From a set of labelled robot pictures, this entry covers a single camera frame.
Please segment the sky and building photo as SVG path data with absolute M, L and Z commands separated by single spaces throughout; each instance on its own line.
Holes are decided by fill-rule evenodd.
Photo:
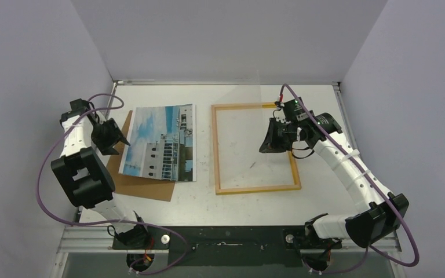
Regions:
M 153 180 L 196 181 L 194 104 L 132 110 L 119 173 Z

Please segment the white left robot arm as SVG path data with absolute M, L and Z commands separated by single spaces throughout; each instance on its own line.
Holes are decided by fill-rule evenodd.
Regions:
M 116 121 L 98 114 L 91 101 L 70 102 L 70 111 L 61 115 L 63 150 L 51 162 L 51 169 L 69 201 L 101 214 L 109 220 L 114 238 L 126 247 L 145 248 L 151 240 L 148 229 L 135 211 L 127 211 L 115 198 L 115 183 L 97 152 L 118 155 L 117 143 L 129 145 Z

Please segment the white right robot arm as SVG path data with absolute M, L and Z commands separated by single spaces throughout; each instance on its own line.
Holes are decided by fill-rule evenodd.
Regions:
M 307 221 L 306 244 L 319 248 L 327 239 L 346 238 L 366 248 L 397 230 L 400 221 L 388 203 L 404 216 L 409 206 L 407 198 L 403 194 L 394 195 L 374 179 L 338 122 L 329 113 L 305 113 L 296 100 L 277 101 L 275 106 L 283 116 L 270 118 L 259 152 L 292 151 L 295 142 L 305 142 L 341 181 L 358 211 L 355 215 L 324 213 Z

